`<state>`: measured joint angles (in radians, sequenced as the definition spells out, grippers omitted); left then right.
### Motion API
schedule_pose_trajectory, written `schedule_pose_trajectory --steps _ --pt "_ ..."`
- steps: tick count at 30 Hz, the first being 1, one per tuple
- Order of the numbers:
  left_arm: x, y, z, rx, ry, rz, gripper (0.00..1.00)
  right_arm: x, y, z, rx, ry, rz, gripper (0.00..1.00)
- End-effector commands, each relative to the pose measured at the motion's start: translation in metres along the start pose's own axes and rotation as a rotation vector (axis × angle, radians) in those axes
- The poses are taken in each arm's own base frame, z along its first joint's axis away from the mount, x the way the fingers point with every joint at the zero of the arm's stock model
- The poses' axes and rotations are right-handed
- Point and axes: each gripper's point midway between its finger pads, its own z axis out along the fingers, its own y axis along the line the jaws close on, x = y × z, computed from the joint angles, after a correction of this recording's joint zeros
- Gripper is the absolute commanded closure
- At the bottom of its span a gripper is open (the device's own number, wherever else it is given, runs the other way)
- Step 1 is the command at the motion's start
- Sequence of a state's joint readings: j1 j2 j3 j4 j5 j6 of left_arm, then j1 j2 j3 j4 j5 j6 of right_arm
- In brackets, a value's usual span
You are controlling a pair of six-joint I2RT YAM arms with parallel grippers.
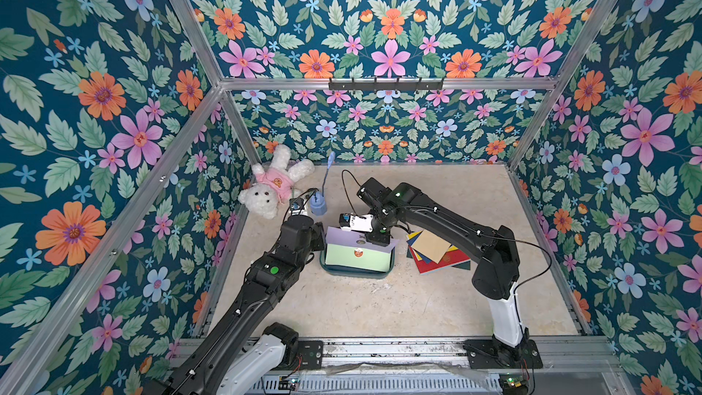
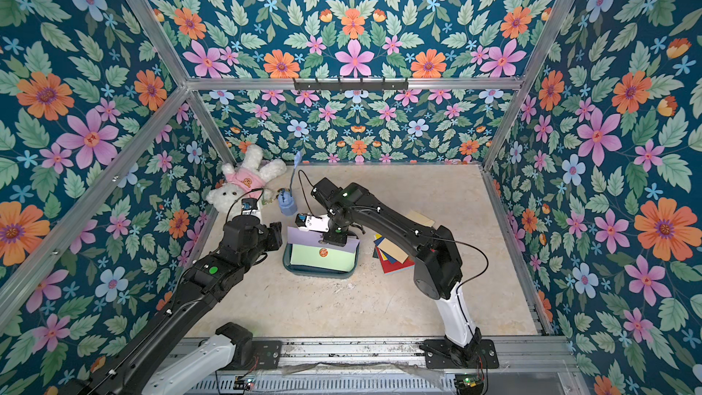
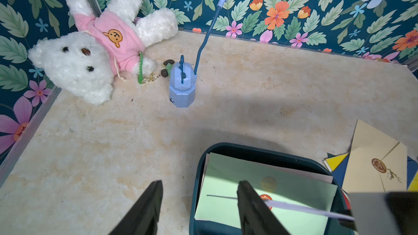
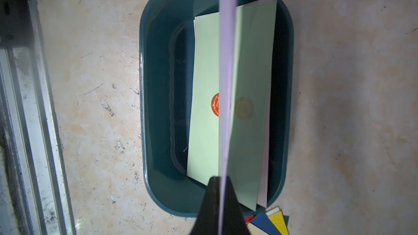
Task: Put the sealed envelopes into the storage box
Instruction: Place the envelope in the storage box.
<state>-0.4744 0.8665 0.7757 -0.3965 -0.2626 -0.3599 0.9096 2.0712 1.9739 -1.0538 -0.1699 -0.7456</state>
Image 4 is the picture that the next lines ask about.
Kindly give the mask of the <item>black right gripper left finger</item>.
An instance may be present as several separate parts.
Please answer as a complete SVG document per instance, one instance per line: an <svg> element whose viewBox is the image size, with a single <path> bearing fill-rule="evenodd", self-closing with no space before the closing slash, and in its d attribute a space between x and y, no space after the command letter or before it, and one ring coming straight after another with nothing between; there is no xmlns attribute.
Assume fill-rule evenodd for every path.
<svg viewBox="0 0 418 235"><path fill-rule="evenodd" d="M219 225L220 177L211 177L190 235L217 235Z"/></svg>

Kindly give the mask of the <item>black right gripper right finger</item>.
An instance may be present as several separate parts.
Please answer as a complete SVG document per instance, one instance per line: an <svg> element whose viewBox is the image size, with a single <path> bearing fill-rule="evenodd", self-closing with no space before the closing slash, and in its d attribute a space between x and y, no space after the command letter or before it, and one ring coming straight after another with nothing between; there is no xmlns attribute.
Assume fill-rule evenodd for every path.
<svg viewBox="0 0 418 235"><path fill-rule="evenodd" d="M223 210L224 235L250 235L230 177L226 178Z"/></svg>

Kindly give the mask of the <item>cream tan envelope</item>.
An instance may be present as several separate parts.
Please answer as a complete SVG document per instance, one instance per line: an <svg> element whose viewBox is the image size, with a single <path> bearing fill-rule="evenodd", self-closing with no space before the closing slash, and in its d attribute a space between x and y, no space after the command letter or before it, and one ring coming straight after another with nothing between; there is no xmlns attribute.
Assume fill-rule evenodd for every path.
<svg viewBox="0 0 418 235"><path fill-rule="evenodd" d="M268 233L264 232L252 223L247 223L247 229L251 235L268 235Z"/></svg>

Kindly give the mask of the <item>dark blue envelope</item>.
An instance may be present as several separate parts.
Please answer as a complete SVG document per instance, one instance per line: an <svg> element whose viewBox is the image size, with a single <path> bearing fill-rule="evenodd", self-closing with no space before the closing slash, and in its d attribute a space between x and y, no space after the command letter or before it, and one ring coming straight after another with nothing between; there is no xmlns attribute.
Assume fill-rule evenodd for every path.
<svg viewBox="0 0 418 235"><path fill-rule="evenodd" d="M280 231L263 212L257 214L250 223L269 235L281 235Z"/></svg>

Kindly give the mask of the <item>yellow envelope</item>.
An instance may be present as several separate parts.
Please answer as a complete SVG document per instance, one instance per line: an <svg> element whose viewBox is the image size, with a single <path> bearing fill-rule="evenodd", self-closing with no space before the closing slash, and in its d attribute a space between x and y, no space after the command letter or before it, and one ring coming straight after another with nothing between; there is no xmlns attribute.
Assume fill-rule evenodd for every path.
<svg viewBox="0 0 418 235"><path fill-rule="evenodd" d="M280 232L281 235L289 235L289 231L287 228L289 217L283 215L282 211L269 211L266 213L269 220L272 224L276 227L276 229Z"/></svg>

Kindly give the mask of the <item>lavender envelope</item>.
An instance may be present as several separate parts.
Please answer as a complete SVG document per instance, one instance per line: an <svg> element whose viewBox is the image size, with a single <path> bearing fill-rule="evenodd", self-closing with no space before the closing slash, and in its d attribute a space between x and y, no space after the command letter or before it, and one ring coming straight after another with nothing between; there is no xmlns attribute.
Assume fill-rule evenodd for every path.
<svg viewBox="0 0 418 235"><path fill-rule="evenodd" d="M218 234L223 233L225 190L229 159L231 91L235 54L237 0L219 0L219 216Z"/></svg>

